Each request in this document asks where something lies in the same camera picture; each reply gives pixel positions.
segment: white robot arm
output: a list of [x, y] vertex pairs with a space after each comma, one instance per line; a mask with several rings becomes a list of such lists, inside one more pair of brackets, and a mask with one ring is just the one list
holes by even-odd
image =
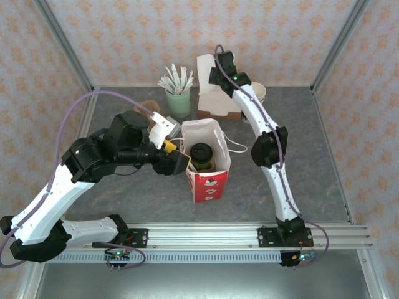
[[237, 73], [234, 54], [230, 51], [215, 52], [215, 67], [211, 68], [209, 84], [219, 85], [241, 108], [255, 133], [256, 141], [251, 149], [252, 160], [261, 167], [270, 185], [276, 206], [277, 229], [260, 228], [258, 233], [267, 234], [267, 241], [259, 241], [261, 247], [297, 246], [301, 240], [312, 243], [311, 231], [300, 217], [287, 181], [284, 155], [288, 132], [279, 127], [257, 99], [251, 81], [244, 72]]
[[[174, 124], [154, 113], [156, 125], [148, 135], [149, 121], [138, 112], [117, 115], [109, 129], [100, 130], [103, 138], [94, 134], [76, 140], [62, 156], [51, 192], [41, 207], [14, 233], [11, 245], [15, 259], [45, 262], [59, 255], [66, 247], [93, 242], [121, 244], [126, 240], [128, 227], [119, 215], [94, 221], [62, 221], [66, 210], [104, 176], [114, 173], [119, 165], [136, 168], [150, 163], [158, 174], [183, 172], [190, 157], [179, 152], [165, 140]], [[4, 234], [8, 234], [37, 206], [47, 185], [18, 215], [0, 220]]]
[[[272, 118], [267, 114], [264, 107], [261, 105], [259, 100], [256, 97], [255, 91], [251, 85], [243, 85], [241, 86], [243, 90], [245, 90], [248, 94], [252, 95], [254, 101], [258, 101], [259, 106], [263, 109], [263, 113], [266, 115], [267, 120], [270, 125], [278, 130], [278, 125]], [[271, 133], [271, 129], [266, 126], [265, 121], [263, 120], [263, 116], [259, 111], [258, 107], [255, 105], [253, 101], [251, 101], [245, 94], [243, 94], [240, 90], [235, 90], [233, 92], [233, 100], [237, 103], [237, 105], [241, 108], [249, 123], [252, 126], [252, 129], [255, 132], [255, 138], [259, 138], [262, 136], [262, 133], [266, 134]], [[270, 168], [266, 166], [261, 166], [262, 172], [265, 174], [267, 182], [271, 188], [272, 196], [274, 199], [274, 203], [276, 206], [276, 217], [281, 220], [292, 220], [297, 217], [297, 214], [290, 208], [287, 203], [286, 195], [284, 194], [284, 189], [278, 174], [278, 171], [281, 171], [282, 177], [284, 178], [285, 186], [289, 195], [289, 199], [294, 207], [296, 207], [294, 199], [292, 198], [291, 189], [288, 184], [287, 175], [286, 175], [286, 164], [283, 162], [283, 166], [280, 169], [277, 168], [279, 163], [274, 163]]]

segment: red and white bag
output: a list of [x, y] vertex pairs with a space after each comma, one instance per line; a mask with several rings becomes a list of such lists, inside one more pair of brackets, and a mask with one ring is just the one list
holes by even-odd
[[190, 154], [190, 149], [193, 145], [206, 143], [213, 150], [217, 170], [210, 173], [197, 173], [195, 169], [190, 167], [186, 170], [194, 202], [220, 199], [229, 175], [231, 159], [224, 139], [225, 135], [219, 123], [212, 118], [184, 121], [181, 127], [181, 134], [183, 137], [181, 141], [182, 152]]

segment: wall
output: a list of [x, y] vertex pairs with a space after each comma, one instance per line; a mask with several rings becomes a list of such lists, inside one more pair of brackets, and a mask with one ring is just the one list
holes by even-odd
[[399, 294], [399, 6], [374, 0], [317, 94], [359, 223], [371, 225]]
[[154, 85], [216, 44], [265, 85], [313, 83], [355, 0], [50, 0], [92, 85]]
[[[32, 0], [3, 1], [0, 20], [2, 217], [21, 212], [47, 182], [58, 126], [84, 89]], [[64, 150], [74, 138], [80, 113], [68, 123]], [[2, 261], [10, 262], [9, 254]], [[0, 298], [16, 297], [23, 270], [0, 269]]]

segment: white cup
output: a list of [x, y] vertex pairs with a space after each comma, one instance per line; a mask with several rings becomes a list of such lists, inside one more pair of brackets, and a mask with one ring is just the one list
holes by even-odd
[[252, 82], [252, 87], [254, 88], [257, 98], [261, 104], [263, 104], [264, 97], [266, 96], [266, 87], [257, 82]]

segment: jar lid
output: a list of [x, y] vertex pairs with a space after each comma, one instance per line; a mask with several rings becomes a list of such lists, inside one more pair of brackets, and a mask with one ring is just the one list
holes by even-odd
[[212, 148], [206, 143], [196, 143], [190, 149], [190, 156], [195, 163], [204, 164], [211, 161], [213, 151]]

